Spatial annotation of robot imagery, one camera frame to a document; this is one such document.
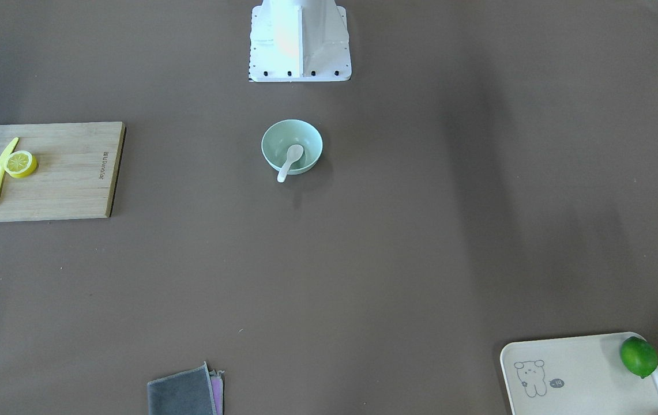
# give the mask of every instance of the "towel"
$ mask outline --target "towel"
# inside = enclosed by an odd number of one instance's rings
[[[147,383],[149,415],[223,415],[223,371],[203,366]]]

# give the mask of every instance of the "white spoon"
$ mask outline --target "white spoon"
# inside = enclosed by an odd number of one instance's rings
[[[287,171],[290,170],[290,165],[297,162],[300,156],[303,155],[303,145],[293,144],[287,149],[287,158],[285,159],[285,164],[280,168],[278,173],[278,182],[284,182],[285,176],[287,176]]]

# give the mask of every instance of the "lime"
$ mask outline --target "lime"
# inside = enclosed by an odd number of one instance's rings
[[[631,336],[621,345],[621,361],[631,373],[644,379],[656,369],[656,351],[644,339]]]
[[[36,157],[32,153],[23,150],[12,153],[6,159],[4,169],[11,177],[17,179],[26,177],[36,170]]]

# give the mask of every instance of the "light green bowl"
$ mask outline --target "light green bowl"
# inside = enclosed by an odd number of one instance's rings
[[[288,174],[307,172],[316,164],[324,149],[321,134],[312,125],[301,120],[282,120],[274,124],[262,137],[262,155],[277,171],[285,163],[287,149],[293,144],[303,145],[303,155],[292,163]]]

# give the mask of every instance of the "bear drawing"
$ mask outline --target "bear drawing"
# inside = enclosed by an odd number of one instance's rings
[[[516,368],[518,380],[526,389],[526,394],[530,398],[544,396],[547,393],[547,384],[544,382],[544,361],[536,360],[527,362],[516,362],[513,364]]]

